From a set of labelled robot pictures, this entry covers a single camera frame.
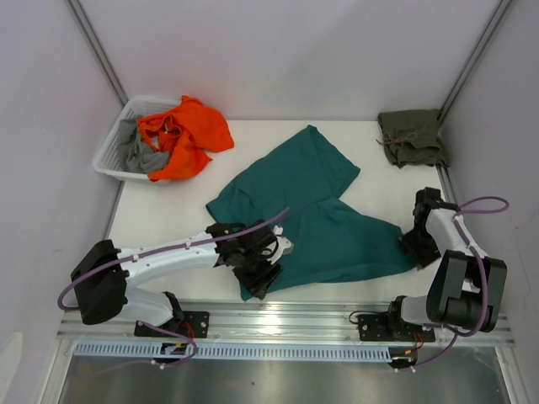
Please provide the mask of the teal green shorts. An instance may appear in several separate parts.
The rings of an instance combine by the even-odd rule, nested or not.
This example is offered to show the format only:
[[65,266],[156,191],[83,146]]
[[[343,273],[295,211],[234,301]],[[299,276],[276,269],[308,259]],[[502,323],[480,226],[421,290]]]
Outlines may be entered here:
[[282,210],[294,245],[269,286],[347,283],[408,272],[416,262],[398,226],[362,215],[341,200],[360,168],[307,126],[239,173],[206,209],[216,222],[251,226]]

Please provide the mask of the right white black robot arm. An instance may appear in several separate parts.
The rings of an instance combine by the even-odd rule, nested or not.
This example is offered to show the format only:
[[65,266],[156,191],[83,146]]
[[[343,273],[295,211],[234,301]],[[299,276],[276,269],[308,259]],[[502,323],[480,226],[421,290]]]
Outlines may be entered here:
[[404,339],[415,326],[427,325],[462,337],[493,331],[507,266],[489,256],[467,229],[464,215],[478,212],[444,201],[438,189],[416,193],[414,227],[400,244],[419,267],[435,261],[439,266],[427,295],[401,295],[390,303],[384,327],[391,338]]

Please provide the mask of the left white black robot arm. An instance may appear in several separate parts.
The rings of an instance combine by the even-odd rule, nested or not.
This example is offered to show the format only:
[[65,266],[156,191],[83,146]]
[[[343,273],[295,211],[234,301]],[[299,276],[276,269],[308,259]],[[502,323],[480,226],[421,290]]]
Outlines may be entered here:
[[225,266],[251,296],[263,299],[283,271],[280,259],[292,248],[280,226],[264,221],[252,227],[215,223],[154,247],[117,248],[103,240],[71,273],[77,310],[88,326],[121,318],[136,322],[138,337],[194,337],[195,321],[174,293],[149,292],[141,285],[180,271]]

